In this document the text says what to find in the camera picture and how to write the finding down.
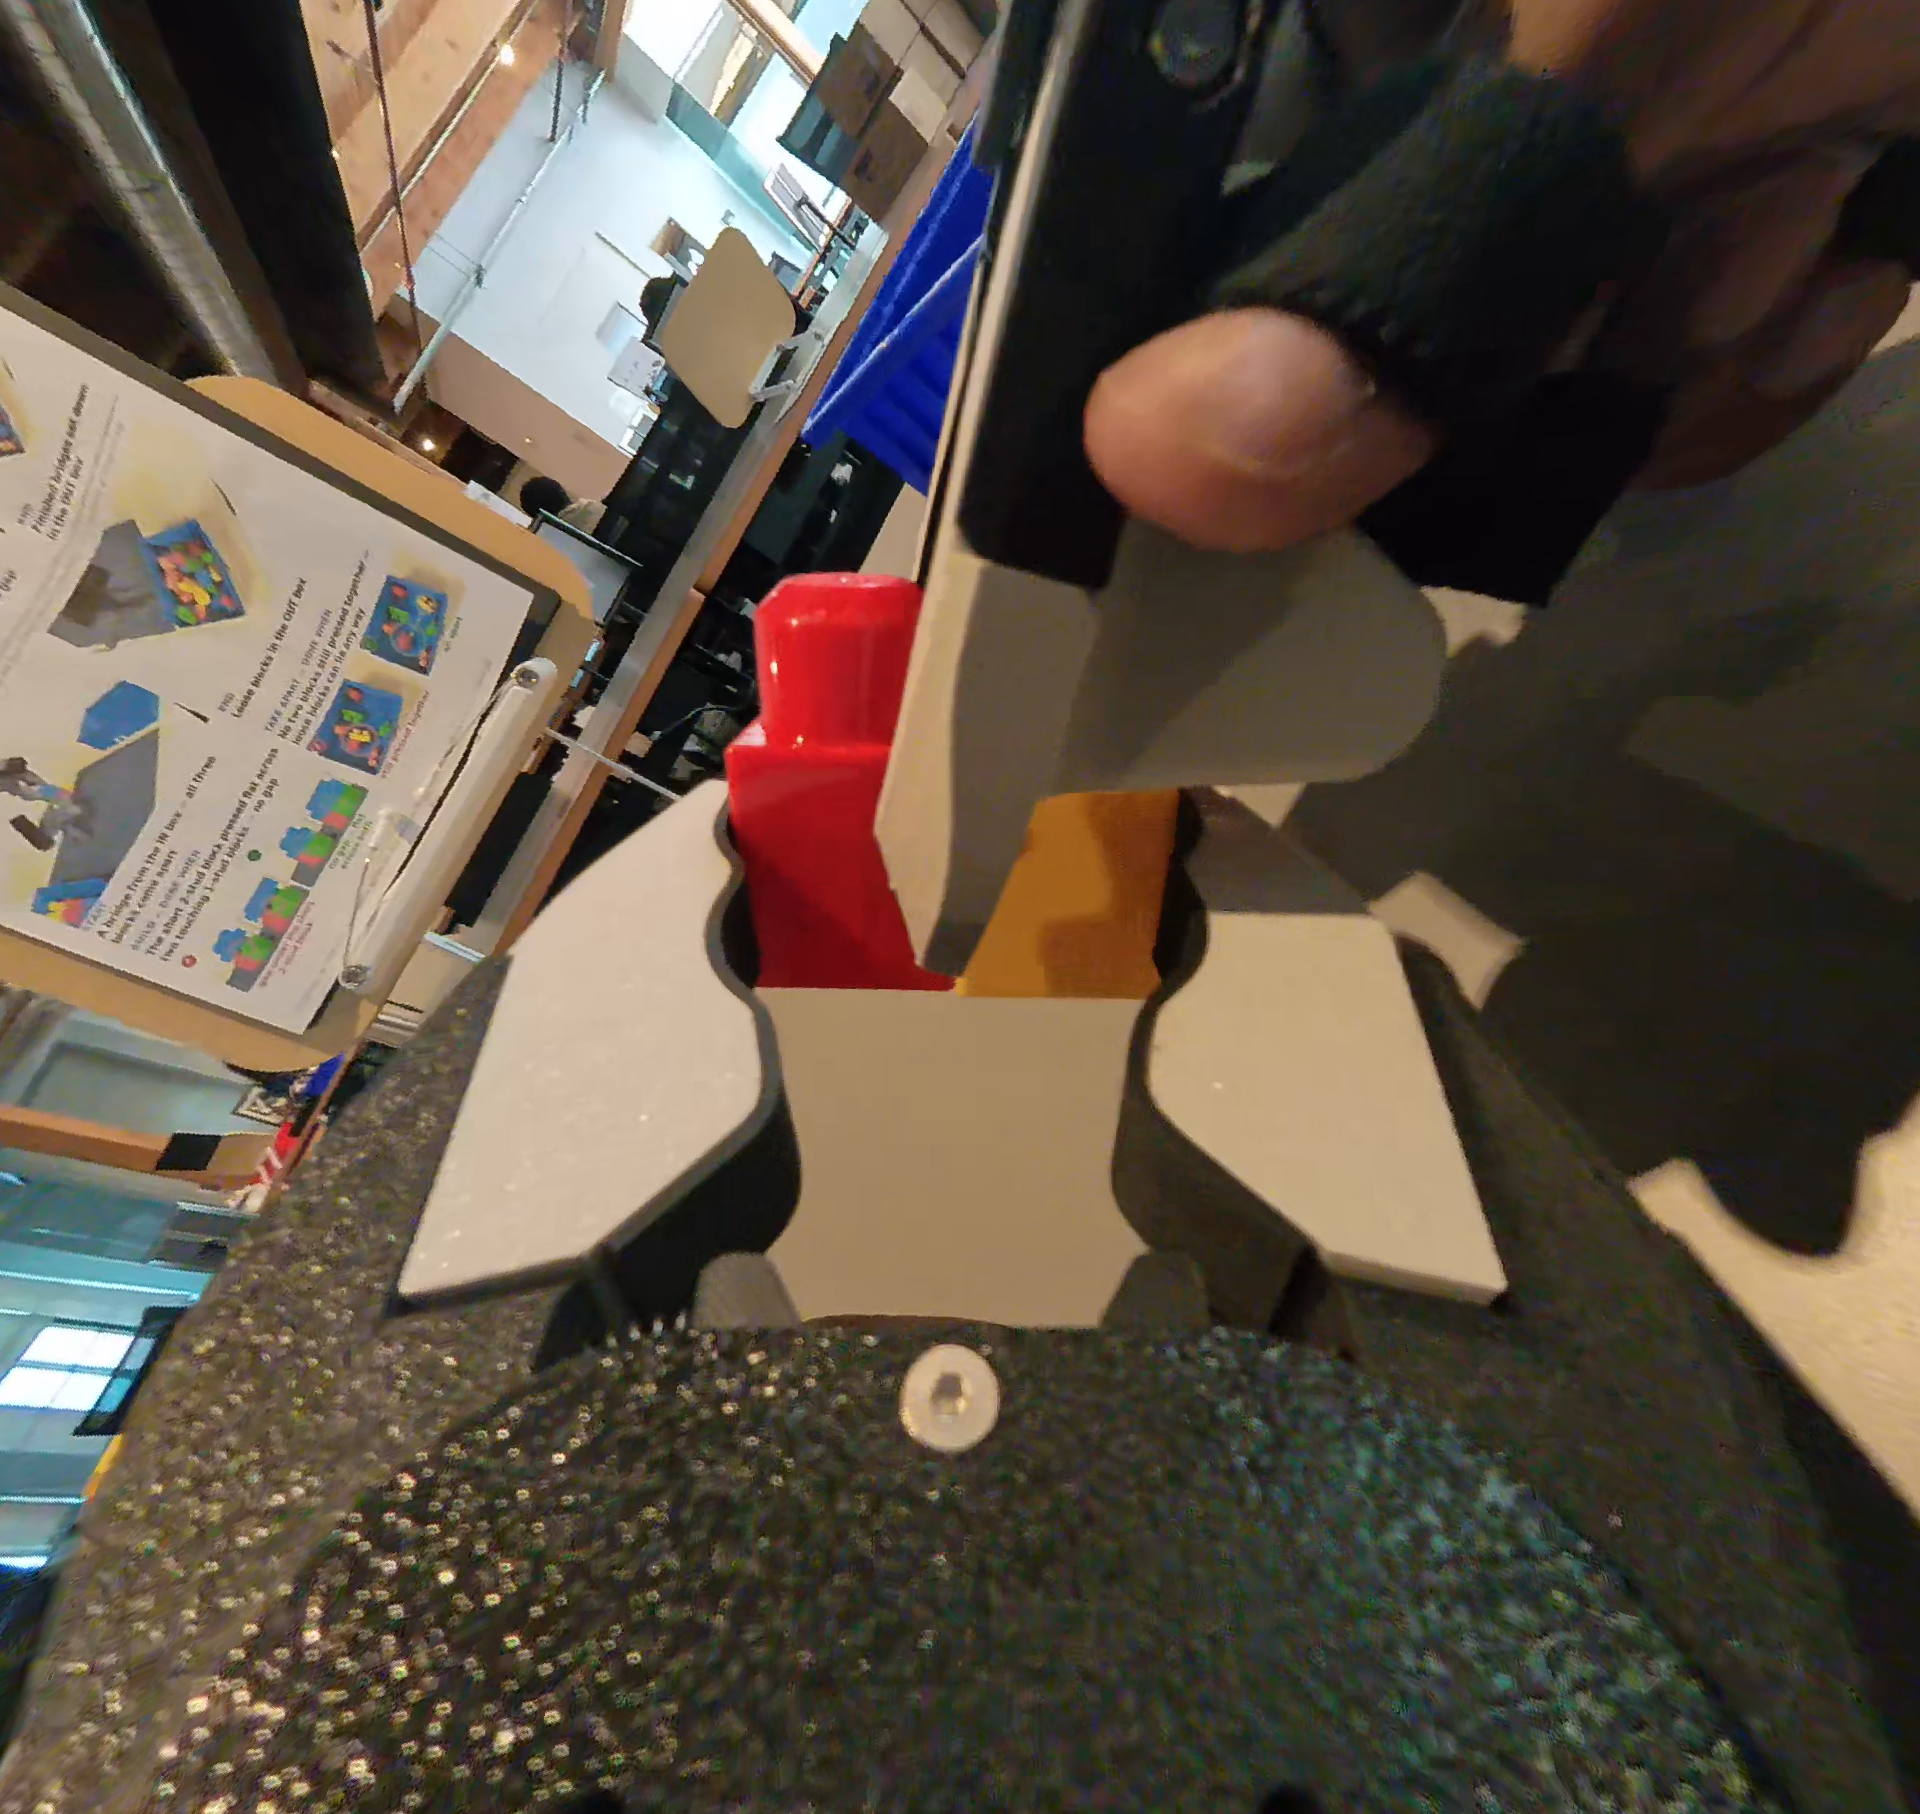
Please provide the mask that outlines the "red one-stud block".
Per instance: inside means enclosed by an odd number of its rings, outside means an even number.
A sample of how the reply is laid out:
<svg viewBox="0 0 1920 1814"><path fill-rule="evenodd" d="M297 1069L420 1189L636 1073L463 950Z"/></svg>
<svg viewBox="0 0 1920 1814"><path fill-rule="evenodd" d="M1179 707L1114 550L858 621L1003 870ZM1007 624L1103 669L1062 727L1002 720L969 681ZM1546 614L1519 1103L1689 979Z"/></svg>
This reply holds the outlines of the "red one-stud block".
<svg viewBox="0 0 1920 1814"><path fill-rule="evenodd" d="M758 716L725 751L761 988L948 991L917 964L875 846L920 590L783 577L755 607Z"/></svg>

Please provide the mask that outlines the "person's right hand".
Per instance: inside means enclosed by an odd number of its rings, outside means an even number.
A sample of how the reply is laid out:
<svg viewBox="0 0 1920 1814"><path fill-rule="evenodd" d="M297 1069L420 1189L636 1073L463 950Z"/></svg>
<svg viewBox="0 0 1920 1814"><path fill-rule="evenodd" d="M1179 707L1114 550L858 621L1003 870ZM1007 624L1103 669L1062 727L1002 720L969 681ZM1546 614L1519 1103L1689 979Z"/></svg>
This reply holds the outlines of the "person's right hand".
<svg viewBox="0 0 1920 1814"><path fill-rule="evenodd" d="M1839 207L1914 137L1918 0L1482 0L1475 37L1620 126L1668 201L1663 260L1615 342L1671 412L1643 491L1761 457L1869 360L1913 276L1845 260ZM1187 542L1252 553L1313 537L1408 480L1427 423L1326 332L1263 308L1207 313L1106 370L1086 402L1093 475Z"/></svg>

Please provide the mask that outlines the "beige board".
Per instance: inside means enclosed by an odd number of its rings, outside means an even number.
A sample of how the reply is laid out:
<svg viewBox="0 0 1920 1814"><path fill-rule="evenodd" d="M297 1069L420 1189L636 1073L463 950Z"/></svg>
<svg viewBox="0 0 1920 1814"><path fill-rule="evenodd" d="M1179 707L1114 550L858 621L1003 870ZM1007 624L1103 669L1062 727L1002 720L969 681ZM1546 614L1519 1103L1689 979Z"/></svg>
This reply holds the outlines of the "beige board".
<svg viewBox="0 0 1920 1814"><path fill-rule="evenodd" d="M761 402L761 375L796 338L796 303L755 242L725 226L656 331L665 370L724 430Z"/></svg>

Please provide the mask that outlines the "instruction sheet on clipboard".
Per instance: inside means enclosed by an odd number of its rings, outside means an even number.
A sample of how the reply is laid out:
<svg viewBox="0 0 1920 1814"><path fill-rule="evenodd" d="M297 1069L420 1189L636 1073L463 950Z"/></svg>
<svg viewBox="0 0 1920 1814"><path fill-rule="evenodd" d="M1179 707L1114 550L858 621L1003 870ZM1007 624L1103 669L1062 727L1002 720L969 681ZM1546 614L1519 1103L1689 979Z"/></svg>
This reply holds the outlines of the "instruction sheet on clipboard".
<svg viewBox="0 0 1920 1814"><path fill-rule="evenodd" d="M592 632L542 537L4 291L4 983L238 1065L361 1039Z"/></svg>

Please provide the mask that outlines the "blue plastic bin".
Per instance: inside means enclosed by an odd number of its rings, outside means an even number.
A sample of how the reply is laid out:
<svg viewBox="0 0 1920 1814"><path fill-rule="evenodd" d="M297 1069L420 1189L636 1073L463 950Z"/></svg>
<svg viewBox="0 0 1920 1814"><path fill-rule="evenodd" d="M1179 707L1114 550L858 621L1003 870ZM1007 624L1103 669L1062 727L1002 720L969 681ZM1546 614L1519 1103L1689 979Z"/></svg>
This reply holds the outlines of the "blue plastic bin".
<svg viewBox="0 0 1920 1814"><path fill-rule="evenodd" d="M994 173L977 167L969 131L804 423L814 448L849 437L929 491L992 201Z"/></svg>

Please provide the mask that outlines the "black overhead panel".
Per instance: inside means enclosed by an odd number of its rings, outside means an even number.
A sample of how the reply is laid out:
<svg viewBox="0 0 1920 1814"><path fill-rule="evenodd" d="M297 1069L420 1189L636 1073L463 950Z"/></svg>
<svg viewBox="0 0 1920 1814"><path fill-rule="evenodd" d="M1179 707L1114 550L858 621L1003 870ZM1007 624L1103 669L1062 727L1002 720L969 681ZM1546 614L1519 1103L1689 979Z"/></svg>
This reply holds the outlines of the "black overhead panel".
<svg viewBox="0 0 1920 1814"><path fill-rule="evenodd" d="M307 375L383 381L301 0L143 0Z"/></svg>

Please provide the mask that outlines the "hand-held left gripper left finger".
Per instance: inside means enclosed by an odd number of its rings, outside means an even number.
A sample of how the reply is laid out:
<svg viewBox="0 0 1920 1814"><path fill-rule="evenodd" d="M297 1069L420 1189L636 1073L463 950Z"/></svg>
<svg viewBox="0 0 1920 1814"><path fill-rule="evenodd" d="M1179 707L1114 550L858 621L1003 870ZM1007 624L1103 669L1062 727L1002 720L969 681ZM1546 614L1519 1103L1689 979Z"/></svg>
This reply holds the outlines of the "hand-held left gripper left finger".
<svg viewBox="0 0 1920 1814"><path fill-rule="evenodd" d="M602 1280L676 1310L715 1257L764 1257L800 1162L710 777L584 870L506 955L398 1272L407 1305Z"/></svg>

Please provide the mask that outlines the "stack of cardboard boxes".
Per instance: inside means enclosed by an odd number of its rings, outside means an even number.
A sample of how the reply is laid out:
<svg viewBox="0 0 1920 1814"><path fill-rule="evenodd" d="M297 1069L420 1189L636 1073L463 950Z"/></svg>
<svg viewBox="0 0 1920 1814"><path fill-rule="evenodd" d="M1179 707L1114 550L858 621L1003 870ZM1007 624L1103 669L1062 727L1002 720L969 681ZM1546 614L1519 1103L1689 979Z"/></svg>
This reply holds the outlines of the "stack of cardboard boxes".
<svg viewBox="0 0 1920 1814"><path fill-rule="evenodd" d="M887 226L917 173L969 131L1008 3L863 0L831 36L783 151Z"/></svg>

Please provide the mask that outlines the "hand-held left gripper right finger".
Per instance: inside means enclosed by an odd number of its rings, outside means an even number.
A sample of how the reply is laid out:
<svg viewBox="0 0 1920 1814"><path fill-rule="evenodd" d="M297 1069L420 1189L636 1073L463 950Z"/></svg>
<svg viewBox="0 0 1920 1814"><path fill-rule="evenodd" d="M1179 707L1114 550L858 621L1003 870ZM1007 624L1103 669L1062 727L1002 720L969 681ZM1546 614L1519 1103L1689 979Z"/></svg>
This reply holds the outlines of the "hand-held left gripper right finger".
<svg viewBox="0 0 1920 1814"><path fill-rule="evenodd" d="M1213 1315L1277 1315L1317 1264L1427 1298L1507 1292L1397 938L1245 801L1179 810L1128 1044L1114 1193Z"/></svg>

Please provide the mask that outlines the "yellow one-stud block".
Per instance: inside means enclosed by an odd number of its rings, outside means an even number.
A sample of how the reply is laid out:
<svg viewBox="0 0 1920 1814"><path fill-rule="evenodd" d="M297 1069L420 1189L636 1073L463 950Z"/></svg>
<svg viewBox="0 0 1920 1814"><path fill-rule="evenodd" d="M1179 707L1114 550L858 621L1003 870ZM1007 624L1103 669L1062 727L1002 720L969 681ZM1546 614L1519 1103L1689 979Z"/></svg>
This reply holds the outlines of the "yellow one-stud block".
<svg viewBox="0 0 1920 1814"><path fill-rule="evenodd" d="M1064 792L1024 849L957 991L987 1001L1146 1001L1173 864L1176 791Z"/></svg>

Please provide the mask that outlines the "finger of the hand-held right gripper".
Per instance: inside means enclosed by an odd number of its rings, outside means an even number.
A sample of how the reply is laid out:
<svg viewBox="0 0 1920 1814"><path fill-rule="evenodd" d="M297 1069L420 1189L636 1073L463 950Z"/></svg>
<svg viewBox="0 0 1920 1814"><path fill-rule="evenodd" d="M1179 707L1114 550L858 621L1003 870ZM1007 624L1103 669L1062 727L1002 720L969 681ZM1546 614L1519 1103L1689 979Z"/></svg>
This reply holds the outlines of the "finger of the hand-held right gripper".
<svg viewBox="0 0 1920 1814"><path fill-rule="evenodd" d="M913 959L964 971L1058 791L1099 599L974 553L948 496L929 513L920 589L875 849Z"/></svg>
<svg viewBox="0 0 1920 1814"><path fill-rule="evenodd" d="M1058 759L1062 792L1365 777L1427 727L1447 636L1357 530L1212 553L1124 526Z"/></svg>

